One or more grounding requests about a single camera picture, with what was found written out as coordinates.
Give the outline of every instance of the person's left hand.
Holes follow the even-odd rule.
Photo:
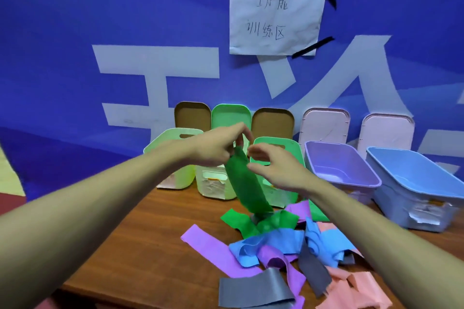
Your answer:
[[[208,167],[225,164],[233,154],[234,142],[243,147],[242,134],[253,143],[252,132],[243,122],[183,139],[188,163]]]

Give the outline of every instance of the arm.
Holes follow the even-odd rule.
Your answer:
[[[249,169],[308,197],[353,242],[407,308],[462,308],[464,262],[319,179],[281,148],[252,145]]]
[[[244,124],[162,144],[0,217],[0,307],[34,308],[69,278],[158,183],[188,165],[230,157]]]

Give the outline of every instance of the forearm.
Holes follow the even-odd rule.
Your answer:
[[[33,308],[61,286],[185,156],[167,144],[1,216],[2,307]]]
[[[306,193],[361,251],[407,308],[462,307],[464,262],[323,180]]]

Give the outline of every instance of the purple bin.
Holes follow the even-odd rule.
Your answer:
[[[316,176],[343,190],[353,190],[351,197],[369,204],[382,184],[369,164],[350,145],[310,141],[304,144],[306,168]]]

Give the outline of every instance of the tabletop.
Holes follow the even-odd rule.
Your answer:
[[[137,309],[213,309],[218,307],[219,278],[226,275],[181,240],[193,224],[229,244],[241,240],[220,217],[229,209],[247,213],[235,199],[205,198],[195,182],[187,189],[154,189],[122,221],[62,289]],[[444,233],[412,231],[464,260],[464,214]],[[345,267],[371,271],[362,260]],[[403,308],[382,279],[374,277],[393,302]],[[319,305],[305,283],[305,309]]]

